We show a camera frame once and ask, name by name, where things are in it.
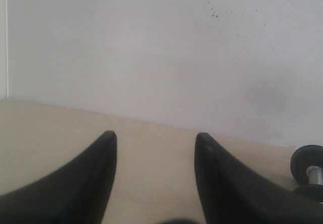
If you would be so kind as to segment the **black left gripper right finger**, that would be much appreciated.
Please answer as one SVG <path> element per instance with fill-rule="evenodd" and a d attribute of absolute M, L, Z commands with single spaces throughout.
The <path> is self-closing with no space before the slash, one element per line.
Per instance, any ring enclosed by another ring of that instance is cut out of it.
<path fill-rule="evenodd" d="M 194 169 L 206 223 L 322 223 L 322 204 L 259 175 L 208 133 L 196 136 Z"/>

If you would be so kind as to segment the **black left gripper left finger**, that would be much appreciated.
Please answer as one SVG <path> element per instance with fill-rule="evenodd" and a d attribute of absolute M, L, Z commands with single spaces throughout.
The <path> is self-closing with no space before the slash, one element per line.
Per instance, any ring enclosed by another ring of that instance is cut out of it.
<path fill-rule="evenodd" d="M 117 136 L 103 132 L 73 160 L 1 195 L 1 223 L 101 223 L 117 165 Z"/>

